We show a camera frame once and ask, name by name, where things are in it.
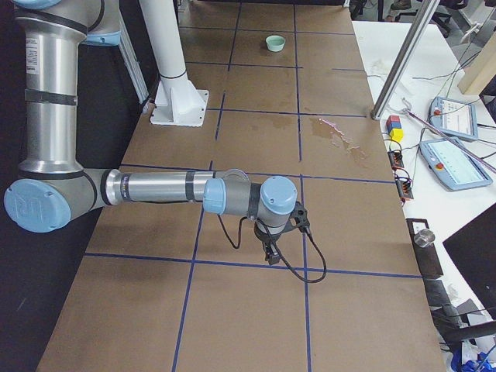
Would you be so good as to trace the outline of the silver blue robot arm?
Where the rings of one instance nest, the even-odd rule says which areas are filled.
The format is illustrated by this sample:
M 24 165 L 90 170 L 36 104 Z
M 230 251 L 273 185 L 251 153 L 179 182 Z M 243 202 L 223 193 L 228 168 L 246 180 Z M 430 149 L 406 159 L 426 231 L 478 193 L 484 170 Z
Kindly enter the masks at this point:
M 258 184 L 241 170 L 123 173 L 86 169 L 76 159 L 78 47 L 115 46 L 121 36 L 117 1 L 17 1 L 26 33 L 27 156 L 4 206 L 20 227 L 49 233 L 104 206 L 123 202 L 201 203 L 206 212 L 254 223 L 269 264 L 284 258 L 278 238 L 297 217 L 292 181 Z

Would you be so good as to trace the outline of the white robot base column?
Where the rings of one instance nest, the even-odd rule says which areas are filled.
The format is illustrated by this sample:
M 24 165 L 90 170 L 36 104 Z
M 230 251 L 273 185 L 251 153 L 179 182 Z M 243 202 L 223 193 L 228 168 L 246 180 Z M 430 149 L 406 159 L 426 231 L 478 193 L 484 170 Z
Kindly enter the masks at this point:
M 160 75 L 150 121 L 162 126 L 200 127 L 209 92 L 198 90 L 188 78 L 174 3 L 139 2 Z

